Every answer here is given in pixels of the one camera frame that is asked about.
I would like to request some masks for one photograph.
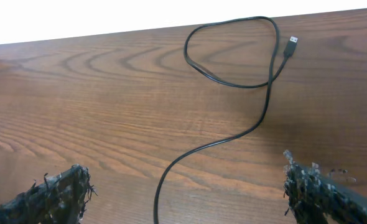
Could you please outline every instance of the usb cable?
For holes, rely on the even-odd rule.
[[[269,64],[269,76],[268,76],[268,81],[258,84],[258,85],[239,85],[239,84],[235,84],[235,83],[231,83],[231,82],[227,82],[224,81],[222,79],[220,79],[218,76],[216,76],[214,73],[210,72],[209,70],[207,70],[204,66],[199,65],[197,62],[194,62],[188,55],[188,44],[189,44],[189,40],[192,37],[192,35],[194,35],[194,33],[196,33],[196,31],[202,29],[202,28],[206,28],[206,27],[210,27],[210,26],[217,26],[217,25],[222,25],[222,24],[229,24],[232,22],[239,22],[239,21],[251,21],[251,20],[256,20],[256,19],[264,19],[267,20],[269,22],[272,23],[272,25],[275,28],[275,32],[276,32],[276,43],[275,43],[275,47],[274,50],[272,52],[272,57],[271,57],[271,62]],[[205,24],[202,25],[200,27],[197,27],[196,29],[194,29],[189,36],[187,37],[186,41],[185,41],[185,45],[183,47],[183,56],[185,57],[186,62],[192,66],[195,70],[197,70],[198,72],[200,72],[201,74],[203,74],[204,76],[206,76],[207,78],[217,82],[217,83],[221,83],[223,85],[227,85],[227,86],[232,86],[232,87],[236,87],[236,88],[259,88],[262,86],[267,86],[266,88],[266,98],[265,98],[265,104],[264,104],[264,109],[262,110],[261,113],[261,117],[258,119],[258,121],[251,126],[249,129],[243,131],[242,133],[239,133],[237,135],[234,136],[230,136],[215,142],[211,142],[209,144],[197,147],[195,149],[192,149],[184,154],[182,154],[181,156],[179,156],[178,158],[176,158],[174,161],[171,162],[171,164],[165,169],[164,173],[162,174],[159,184],[157,186],[157,190],[156,190],[156,195],[154,196],[154,206],[153,206],[153,222],[154,224],[159,224],[159,196],[160,196],[160,191],[161,191],[161,187],[163,184],[163,181],[165,179],[165,177],[167,176],[167,173],[169,172],[169,170],[171,170],[171,168],[181,159],[195,153],[198,152],[200,150],[206,149],[208,147],[212,147],[212,146],[216,146],[218,144],[222,144],[225,142],[229,142],[232,141],[234,139],[238,139],[242,136],[245,136],[246,134],[250,133],[251,131],[254,131],[264,120],[265,118],[265,114],[266,111],[268,109],[268,104],[269,104],[269,99],[271,98],[271,88],[272,88],[272,82],[279,76],[279,74],[281,73],[284,65],[286,64],[287,60],[289,59],[289,57],[291,57],[294,54],[294,50],[297,47],[297,41],[298,38],[296,37],[291,37],[290,40],[288,41],[287,45],[286,45],[286,49],[284,50],[284,59],[281,63],[281,66],[277,69],[275,75],[273,75],[273,64],[275,61],[275,57],[277,54],[277,50],[279,48],[279,28],[277,27],[276,23],[268,18],[268,17],[264,17],[264,16],[255,16],[255,17],[249,17],[249,18],[242,18],[242,19],[233,19],[230,21],[225,21],[225,22],[215,22],[215,23],[211,23],[211,24]]]

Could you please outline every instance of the wood grain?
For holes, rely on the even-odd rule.
[[[283,216],[282,156],[348,169],[367,197],[367,9],[276,18],[299,44],[263,124],[194,154],[167,176],[161,223],[295,223]],[[236,134],[261,113],[265,88],[214,83],[186,64],[196,26],[0,45],[0,203],[32,179],[90,168],[99,197],[83,223],[152,223],[162,171],[185,151]],[[272,27],[214,27],[189,54],[221,78],[267,79]]]

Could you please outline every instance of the usb connector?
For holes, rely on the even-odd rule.
[[[291,56],[293,56],[294,51],[295,51],[295,47],[297,46],[297,41],[298,38],[296,37],[290,37],[289,42],[286,45],[286,49],[284,49],[284,56],[289,58]]]

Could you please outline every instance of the gray textured object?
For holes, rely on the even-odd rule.
[[[297,223],[328,223],[328,215],[340,224],[367,223],[367,198],[321,176],[317,164],[307,168],[296,163],[289,151],[284,155],[290,163],[285,166],[285,195]]]
[[[73,165],[65,172],[46,178],[8,203],[0,205],[0,224],[77,224],[85,211],[85,196],[91,199],[88,168]]]

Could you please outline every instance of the white background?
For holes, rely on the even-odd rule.
[[[367,0],[0,0],[0,44],[367,7]]]

